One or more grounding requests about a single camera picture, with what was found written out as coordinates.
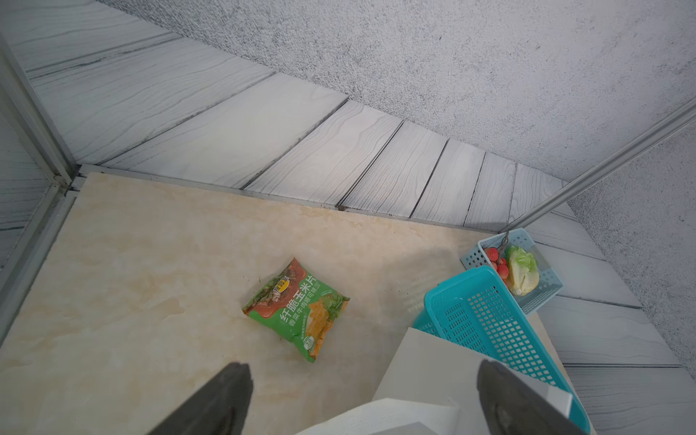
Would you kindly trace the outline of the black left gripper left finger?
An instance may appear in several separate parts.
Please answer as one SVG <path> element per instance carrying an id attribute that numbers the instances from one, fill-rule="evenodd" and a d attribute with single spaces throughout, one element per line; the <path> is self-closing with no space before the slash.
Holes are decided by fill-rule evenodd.
<path id="1" fill-rule="evenodd" d="M 150 434 L 241 434 L 253 390 L 249 365 L 231 362 Z"/>

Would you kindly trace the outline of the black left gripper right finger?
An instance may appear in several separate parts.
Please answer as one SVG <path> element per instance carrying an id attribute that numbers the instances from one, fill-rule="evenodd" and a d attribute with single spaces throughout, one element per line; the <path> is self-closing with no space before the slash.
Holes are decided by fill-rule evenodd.
<path id="1" fill-rule="evenodd" d="M 491 434 L 584 434 L 498 361 L 480 364 L 477 390 Z"/>

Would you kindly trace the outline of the white insulated delivery bag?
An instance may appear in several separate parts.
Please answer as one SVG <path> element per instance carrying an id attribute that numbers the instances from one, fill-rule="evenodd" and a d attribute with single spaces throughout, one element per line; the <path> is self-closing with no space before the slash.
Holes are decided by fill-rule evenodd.
<path id="1" fill-rule="evenodd" d="M 477 390 L 477 374 L 484 360 L 496 361 L 411 328 L 373 400 L 310 427 L 306 433 L 491 434 Z M 569 419 L 570 393 L 506 367 Z"/>

